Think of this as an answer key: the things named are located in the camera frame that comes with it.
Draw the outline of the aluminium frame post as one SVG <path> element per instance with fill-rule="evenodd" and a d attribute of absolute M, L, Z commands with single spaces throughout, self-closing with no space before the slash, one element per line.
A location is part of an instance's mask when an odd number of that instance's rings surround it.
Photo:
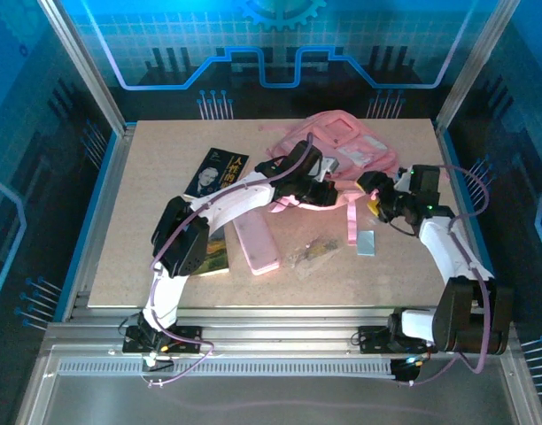
<path fill-rule="evenodd" d="M 442 135 L 452 123 L 520 2 L 498 1 L 436 117 L 436 135 Z"/>
<path fill-rule="evenodd" d="M 79 36 L 73 21 L 60 0 L 37 0 L 55 34 L 61 41 L 78 74 L 89 89 L 108 124 L 117 136 L 125 136 L 134 125 L 123 118 L 111 91 Z"/>

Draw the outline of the grey metal front panel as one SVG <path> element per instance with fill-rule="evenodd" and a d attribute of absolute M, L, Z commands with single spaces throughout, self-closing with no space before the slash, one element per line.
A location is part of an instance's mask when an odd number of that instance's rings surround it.
<path fill-rule="evenodd" d="M 436 356 L 416 383 L 343 376 L 74 376 L 62 360 L 139 359 L 53 348 L 41 355 L 15 425 L 542 425 L 523 358 L 480 374 Z"/>

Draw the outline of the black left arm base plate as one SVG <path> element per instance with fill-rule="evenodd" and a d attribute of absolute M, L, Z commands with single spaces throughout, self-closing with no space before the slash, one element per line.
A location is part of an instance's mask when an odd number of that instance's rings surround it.
<path fill-rule="evenodd" d="M 181 338 L 193 339 L 194 344 L 173 339 L 165 334 L 155 335 L 152 340 L 148 340 L 138 326 L 129 326 L 126 329 L 124 342 L 122 345 L 123 353 L 150 353 L 157 354 L 180 354 L 180 353 L 200 353 L 200 344 L 197 343 L 202 337 L 202 328 L 198 326 L 173 326 L 169 331 Z"/>

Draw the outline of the pink pencil case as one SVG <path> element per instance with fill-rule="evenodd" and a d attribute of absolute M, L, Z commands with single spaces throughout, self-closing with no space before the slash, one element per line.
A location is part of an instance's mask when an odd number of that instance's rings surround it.
<path fill-rule="evenodd" d="M 261 212 L 246 212 L 232 223 L 253 275 L 263 275 L 279 268 L 280 254 Z"/>

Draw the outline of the pink student backpack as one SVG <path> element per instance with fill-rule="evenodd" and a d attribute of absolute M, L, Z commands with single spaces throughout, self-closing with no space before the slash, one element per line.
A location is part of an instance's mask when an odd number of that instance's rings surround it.
<path fill-rule="evenodd" d="M 319 149 L 324 158 L 333 158 L 338 163 L 336 170 L 320 173 L 326 182 L 334 183 L 338 192 L 332 206 L 311 205 L 308 201 L 297 201 L 294 196 L 283 196 L 267 210 L 280 213 L 288 207 L 297 206 L 311 211 L 327 211 L 345 206 L 347 242 L 354 246 L 358 238 L 356 203 L 365 196 L 357 180 L 369 171 L 394 176 L 399 168 L 397 152 L 360 120 L 342 110 L 319 112 L 291 124 L 262 125 L 259 129 L 283 134 L 279 142 L 267 149 L 270 158 L 290 153 L 297 142 L 312 133 L 313 147 Z"/>

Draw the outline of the landscape cover paperback book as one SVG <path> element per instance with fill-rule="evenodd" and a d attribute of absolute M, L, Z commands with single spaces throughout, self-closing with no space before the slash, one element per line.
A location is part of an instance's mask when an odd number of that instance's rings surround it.
<path fill-rule="evenodd" d="M 205 260 L 193 274 L 198 276 L 208 276 L 214 274 L 224 274 L 228 271 L 229 262 L 225 230 L 224 227 L 221 227 L 210 235 Z"/>

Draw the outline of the blue table edge strip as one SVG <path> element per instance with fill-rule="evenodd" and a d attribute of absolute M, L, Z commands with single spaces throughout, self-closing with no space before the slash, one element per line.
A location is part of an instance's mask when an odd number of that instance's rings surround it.
<path fill-rule="evenodd" d="M 119 137 L 117 136 L 117 134 L 113 133 L 106 146 L 103 164 L 101 165 L 101 168 L 98 172 L 97 180 L 95 182 L 94 189 L 89 199 L 89 205 L 84 217 L 84 221 L 81 225 L 81 230 L 77 239 L 77 243 L 74 247 L 74 252 L 73 252 L 73 256 L 71 257 L 70 265 L 67 269 L 66 278 L 64 280 L 62 291 L 59 296 L 57 306 L 55 308 L 55 313 L 53 315 L 53 318 L 51 319 L 52 322 L 61 322 L 64 319 L 64 314 L 66 312 L 68 299 L 71 296 L 72 291 L 73 291 L 75 277 L 76 277 L 79 265 L 81 263 L 84 246 L 89 237 L 90 226 L 93 221 L 94 213 L 97 209 L 98 199 L 102 191 L 106 173 L 108 171 L 108 168 L 112 159 L 113 151 L 117 145 L 118 139 Z"/>
<path fill-rule="evenodd" d="M 468 168 L 463 168 L 448 132 L 445 131 L 442 135 L 437 135 L 437 140 L 447 165 L 446 171 L 452 182 L 453 194 L 460 208 L 461 222 L 467 232 L 468 242 L 482 265 L 495 276 L 497 289 L 502 289 L 507 293 L 507 311 L 508 317 L 511 317 L 515 290 L 510 282 L 501 280 L 501 276 L 493 268 L 479 219 L 491 204 L 492 183 L 496 179 L 493 165 L 490 163 L 489 157 L 484 156 L 478 158 Z"/>

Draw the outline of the dark book with portrait cover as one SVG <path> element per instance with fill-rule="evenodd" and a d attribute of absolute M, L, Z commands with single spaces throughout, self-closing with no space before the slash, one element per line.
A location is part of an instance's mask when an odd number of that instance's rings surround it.
<path fill-rule="evenodd" d="M 205 197 L 230 186 L 239 180 L 248 160 L 246 154 L 211 148 L 184 190 L 184 196 Z"/>

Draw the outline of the clear plastic stationery bag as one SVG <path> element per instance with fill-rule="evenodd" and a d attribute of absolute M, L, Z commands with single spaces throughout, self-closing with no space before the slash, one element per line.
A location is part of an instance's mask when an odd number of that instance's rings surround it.
<path fill-rule="evenodd" d="M 337 239 L 319 236 L 291 253 L 286 259 L 286 267 L 292 270 L 299 280 L 303 280 L 321 270 L 340 249 Z"/>

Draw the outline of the aluminium front rail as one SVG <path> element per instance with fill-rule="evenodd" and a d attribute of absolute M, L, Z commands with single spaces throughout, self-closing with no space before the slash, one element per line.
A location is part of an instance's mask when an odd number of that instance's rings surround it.
<path fill-rule="evenodd" d="M 76 306 L 63 322 L 48 325 L 54 344 L 121 350 L 120 323 L 135 309 Z M 222 357 L 356 357 L 350 338 L 360 326 L 382 327 L 391 308 L 370 307 L 214 307 L 183 308 L 181 326 L 199 326 L 202 337 Z"/>

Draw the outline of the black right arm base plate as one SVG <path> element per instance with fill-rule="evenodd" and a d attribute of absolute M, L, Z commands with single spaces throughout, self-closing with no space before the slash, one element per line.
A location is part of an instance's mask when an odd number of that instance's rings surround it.
<path fill-rule="evenodd" d="M 361 354 L 424 354 L 437 349 L 422 339 L 401 335 L 386 327 L 358 327 Z"/>

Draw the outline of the light blue eraser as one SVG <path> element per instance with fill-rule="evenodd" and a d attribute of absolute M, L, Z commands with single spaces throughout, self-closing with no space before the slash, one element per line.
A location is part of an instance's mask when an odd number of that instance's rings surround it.
<path fill-rule="evenodd" d="M 376 255 L 376 237 L 374 230 L 361 230 L 356 239 L 358 256 L 374 257 Z"/>

